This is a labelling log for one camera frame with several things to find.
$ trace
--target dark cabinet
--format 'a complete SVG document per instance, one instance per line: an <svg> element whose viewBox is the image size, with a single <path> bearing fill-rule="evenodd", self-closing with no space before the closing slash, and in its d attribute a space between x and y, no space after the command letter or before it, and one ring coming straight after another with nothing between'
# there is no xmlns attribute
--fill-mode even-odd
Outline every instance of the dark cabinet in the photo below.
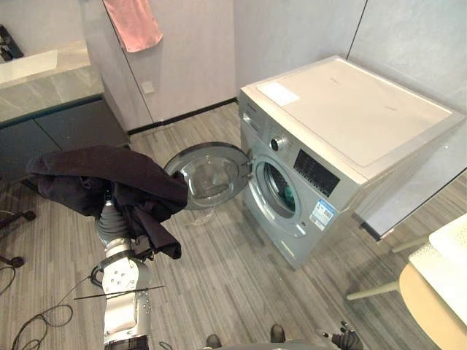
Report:
<svg viewBox="0 0 467 350"><path fill-rule="evenodd" d="M25 179L29 159L44 153L107 144L124 146L128 134L105 100L78 104L0 124L0 178Z"/></svg>
<svg viewBox="0 0 467 350"><path fill-rule="evenodd" d="M98 144L123 146L128 143L128 136L104 100L51 113L35 120L63 150Z"/></svg>
<svg viewBox="0 0 467 350"><path fill-rule="evenodd" d="M36 155L59 151L55 142L33 121L0 129L0 177L16 180L26 175L28 160Z"/></svg>

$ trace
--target person's foot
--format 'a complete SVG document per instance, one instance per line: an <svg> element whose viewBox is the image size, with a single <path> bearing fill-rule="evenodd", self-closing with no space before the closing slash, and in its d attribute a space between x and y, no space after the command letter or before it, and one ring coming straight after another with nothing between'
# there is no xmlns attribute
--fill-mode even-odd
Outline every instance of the person's foot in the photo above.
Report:
<svg viewBox="0 0 467 350"><path fill-rule="evenodd" d="M217 348L220 348L222 346L222 344L220 343L220 339L219 339L219 337L217 335L211 334L206 339L206 346L208 348L217 349Z"/></svg>
<svg viewBox="0 0 467 350"><path fill-rule="evenodd" d="M271 343L284 343L285 332L281 325L275 324L271 327Z"/></svg>

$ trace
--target dark jacket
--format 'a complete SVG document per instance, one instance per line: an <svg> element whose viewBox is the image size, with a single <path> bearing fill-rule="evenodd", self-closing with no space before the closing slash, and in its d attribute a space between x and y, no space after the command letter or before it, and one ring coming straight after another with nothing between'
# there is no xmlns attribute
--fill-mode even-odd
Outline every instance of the dark jacket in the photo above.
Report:
<svg viewBox="0 0 467 350"><path fill-rule="evenodd" d="M180 243L161 222L187 204L182 174L169 176L151 158L111 146L48 153L31 159L26 170L36 175L44 197L85 216L99 218L111 190L133 238L147 235L156 253L181 256Z"/></svg>

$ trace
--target washing machine door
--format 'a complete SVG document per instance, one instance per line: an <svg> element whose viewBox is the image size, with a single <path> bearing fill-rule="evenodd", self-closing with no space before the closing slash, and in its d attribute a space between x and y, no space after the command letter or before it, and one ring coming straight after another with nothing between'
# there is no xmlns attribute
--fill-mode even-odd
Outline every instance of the washing machine door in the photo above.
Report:
<svg viewBox="0 0 467 350"><path fill-rule="evenodd" d="M225 142L205 142L184 149L164 167L180 171L188 184L186 209L206 209L235 197L248 183L250 160Z"/></svg>

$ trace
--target control knob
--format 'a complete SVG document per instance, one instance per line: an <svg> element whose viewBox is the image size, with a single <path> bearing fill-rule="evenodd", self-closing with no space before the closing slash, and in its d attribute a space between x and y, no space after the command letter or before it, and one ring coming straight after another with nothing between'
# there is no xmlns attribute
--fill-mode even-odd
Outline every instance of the control knob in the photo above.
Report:
<svg viewBox="0 0 467 350"><path fill-rule="evenodd" d="M283 138L280 138L280 137L274 137L273 139L271 139L271 143L269 144L269 146L275 152L280 151L281 149L283 149L284 145L285 145L285 140Z"/></svg>

